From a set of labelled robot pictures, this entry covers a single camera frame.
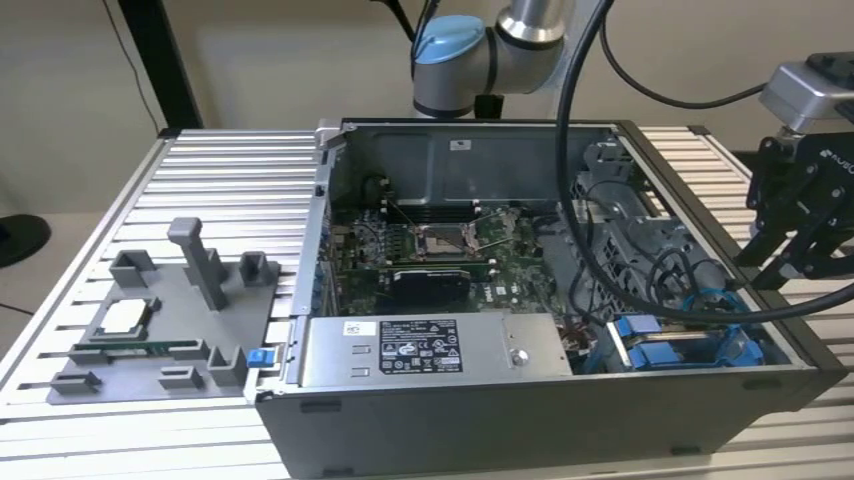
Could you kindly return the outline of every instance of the motherboard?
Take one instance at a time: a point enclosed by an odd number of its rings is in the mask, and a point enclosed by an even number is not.
[[[342,315],[565,311],[521,204],[437,209],[385,201],[333,227]],[[548,218],[557,216],[554,211]]]

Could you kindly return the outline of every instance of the beige wall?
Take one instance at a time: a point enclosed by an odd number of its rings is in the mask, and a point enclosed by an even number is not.
[[[402,1],[416,17],[421,2]],[[166,3],[209,126],[410,115],[409,46],[378,3]],[[504,3],[446,0],[441,13],[492,19]],[[593,0],[578,3],[589,12]],[[709,99],[767,80],[780,61],[853,49],[852,18],[852,0],[621,0],[612,43],[649,86]],[[577,117],[704,123],[733,148],[779,126],[755,101],[712,112],[656,104],[621,83],[598,47],[578,95]],[[549,116],[552,95],[509,99],[506,114]],[[0,0],[0,212],[105,209],[153,141],[101,2]]]

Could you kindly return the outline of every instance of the slotted aluminum surface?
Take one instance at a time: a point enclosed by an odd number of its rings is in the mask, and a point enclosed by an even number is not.
[[[744,208],[749,173],[714,138],[684,127],[645,128],[645,134],[737,241],[749,239],[752,212]],[[241,398],[129,402],[53,407],[49,381],[66,359],[53,356],[79,339],[110,288],[109,260],[121,248],[147,248],[159,261],[179,261],[166,242],[177,215],[199,215],[203,237],[225,257],[262,249],[285,265],[267,342],[287,336],[290,293],[298,267],[306,200],[314,176],[311,132],[187,132],[166,142],[145,171],[133,202],[107,225],[97,255],[70,278],[34,322],[42,332],[5,390],[0,418],[0,478],[102,476],[143,478],[286,478],[267,432]],[[845,281],[792,281],[797,303],[836,290]],[[854,305],[809,319],[812,327],[854,371]],[[9,366],[9,359],[0,365]],[[568,448],[573,434],[568,432]],[[562,468],[461,475],[473,479],[854,478],[854,375],[803,411],[764,417],[712,457],[666,458]]]

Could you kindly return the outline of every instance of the power supply label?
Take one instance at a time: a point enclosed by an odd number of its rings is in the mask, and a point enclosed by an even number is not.
[[[402,320],[380,323],[380,369],[398,373],[461,373],[457,320]]]

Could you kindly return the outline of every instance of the green circuit board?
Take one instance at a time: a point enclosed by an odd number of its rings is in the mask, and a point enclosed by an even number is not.
[[[388,224],[380,216],[353,217],[361,220],[340,225],[337,235],[342,315],[566,311],[522,208],[485,207],[468,223]],[[390,283],[396,272],[413,270],[466,272],[468,301],[430,311],[396,311]]]

